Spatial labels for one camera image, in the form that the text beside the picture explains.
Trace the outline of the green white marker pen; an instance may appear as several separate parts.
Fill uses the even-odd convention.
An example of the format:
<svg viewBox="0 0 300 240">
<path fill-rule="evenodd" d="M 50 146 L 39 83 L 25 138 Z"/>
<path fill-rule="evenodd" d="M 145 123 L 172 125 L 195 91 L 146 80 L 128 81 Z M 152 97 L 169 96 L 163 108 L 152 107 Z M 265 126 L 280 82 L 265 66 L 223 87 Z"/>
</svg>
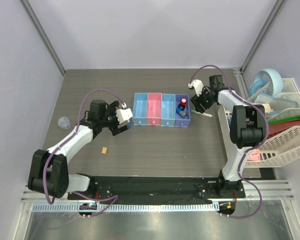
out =
<svg viewBox="0 0 300 240">
<path fill-rule="evenodd" d="M 191 110 L 191 113 L 197 114 L 197 115 L 201 115 L 201 116 L 205 116 L 205 117 L 209 117 L 209 118 L 212 118 L 212 117 L 213 117 L 212 114 L 209 114 L 209 113 L 201 113 L 201 112 L 198 112 L 198 111 L 193 110 L 193 109 Z"/>
</svg>

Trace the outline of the red cap black stamp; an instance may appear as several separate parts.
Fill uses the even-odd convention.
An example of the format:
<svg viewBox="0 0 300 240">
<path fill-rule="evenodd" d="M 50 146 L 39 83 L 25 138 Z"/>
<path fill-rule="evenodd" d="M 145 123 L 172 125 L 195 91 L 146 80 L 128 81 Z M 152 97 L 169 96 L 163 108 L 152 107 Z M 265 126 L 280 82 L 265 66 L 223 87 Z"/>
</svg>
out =
<svg viewBox="0 0 300 240">
<path fill-rule="evenodd" d="M 180 102 L 179 102 L 179 105 L 178 105 L 178 108 L 181 109 L 182 111 L 184 111 L 185 108 L 186 108 L 186 104 L 187 104 L 187 99 L 186 98 L 181 98 Z"/>
</svg>

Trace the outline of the blue grey glue stick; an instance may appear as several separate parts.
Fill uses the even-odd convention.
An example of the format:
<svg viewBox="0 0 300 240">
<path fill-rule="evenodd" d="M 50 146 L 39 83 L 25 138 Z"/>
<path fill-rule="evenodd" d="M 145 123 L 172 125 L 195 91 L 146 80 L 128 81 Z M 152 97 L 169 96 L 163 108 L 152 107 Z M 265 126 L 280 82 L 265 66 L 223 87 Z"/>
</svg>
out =
<svg viewBox="0 0 300 240">
<path fill-rule="evenodd" d="M 176 108 L 176 113 L 181 117 L 185 118 L 187 116 L 187 112 L 184 109 L 181 109 L 179 107 Z"/>
</svg>

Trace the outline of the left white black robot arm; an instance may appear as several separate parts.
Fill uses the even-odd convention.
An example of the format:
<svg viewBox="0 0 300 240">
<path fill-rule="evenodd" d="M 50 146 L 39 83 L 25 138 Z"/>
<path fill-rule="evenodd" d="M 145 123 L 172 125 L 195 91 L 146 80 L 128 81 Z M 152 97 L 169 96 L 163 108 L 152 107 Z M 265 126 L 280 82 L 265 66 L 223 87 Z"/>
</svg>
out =
<svg viewBox="0 0 300 240">
<path fill-rule="evenodd" d="M 82 173 L 70 174 L 68 164 L 104 128 L 109 129 L 113 136 L 128 130 L 132 116 L 132 110 L 117 100 L 111 104 L 93 100 L 69 135 L 47 150 L 34 152 L 28 189 L 48 198 L 61 198 L 66 193 L 79 192 L 83 198 L 92 199 L 97 192 L 94 177 Z"/>
</svg>

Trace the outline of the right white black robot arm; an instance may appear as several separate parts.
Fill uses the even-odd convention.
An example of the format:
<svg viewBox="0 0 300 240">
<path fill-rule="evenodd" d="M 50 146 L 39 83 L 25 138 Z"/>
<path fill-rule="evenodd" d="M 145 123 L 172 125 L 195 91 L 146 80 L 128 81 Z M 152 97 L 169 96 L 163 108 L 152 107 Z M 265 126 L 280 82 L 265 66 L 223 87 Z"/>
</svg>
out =
<svg viewBox="0 0 300 240">
<path fill-rule="evenodd" d="M 226 88 L 221 75 L 209 77 L 209 87 L 194 79 L 188 88 L 195 91 L 190 101 L 195 110 L 204 113 L 214 103 L 224 106 L 231 114 L 229 137 L 232 151 L 214 185 L 216 193 L 230 198 L 242 185 L 241 167 L 248 160 L 248 153 L 261 146 L 268 137 L 269 125 L 265 108 L 261 104 L 247 102 L 232 88 Z"/>
</svg>

